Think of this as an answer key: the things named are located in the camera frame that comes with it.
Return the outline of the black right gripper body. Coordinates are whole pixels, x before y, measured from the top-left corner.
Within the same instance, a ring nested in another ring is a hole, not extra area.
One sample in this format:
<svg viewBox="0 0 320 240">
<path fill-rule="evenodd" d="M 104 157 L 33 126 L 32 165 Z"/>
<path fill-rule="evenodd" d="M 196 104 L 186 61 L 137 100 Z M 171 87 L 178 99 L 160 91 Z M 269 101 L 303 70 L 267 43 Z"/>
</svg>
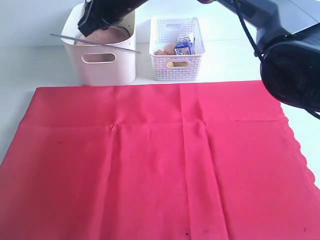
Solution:
<svg viewBox="0 0 320 240">
<path fill-rule="evenodd" d="M 83 25 L 106 28 L 117 24 L 147 0 L 89 0 L 85 3 Z"/>
</svg>

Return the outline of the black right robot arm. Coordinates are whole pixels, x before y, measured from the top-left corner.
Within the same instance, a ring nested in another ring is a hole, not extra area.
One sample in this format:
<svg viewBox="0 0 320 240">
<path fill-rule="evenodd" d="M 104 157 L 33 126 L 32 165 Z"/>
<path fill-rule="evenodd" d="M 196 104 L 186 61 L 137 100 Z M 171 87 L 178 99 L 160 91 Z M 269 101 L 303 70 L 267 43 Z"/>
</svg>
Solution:
<svg viewBox="0 0 320 240">
<path fill-rule="evenodd" d="M 222 0 L 235 13 L 260 60 L 267 91 L 278 101 L 320 116 L 320 3 L 317 0 Z"/>
</svg>

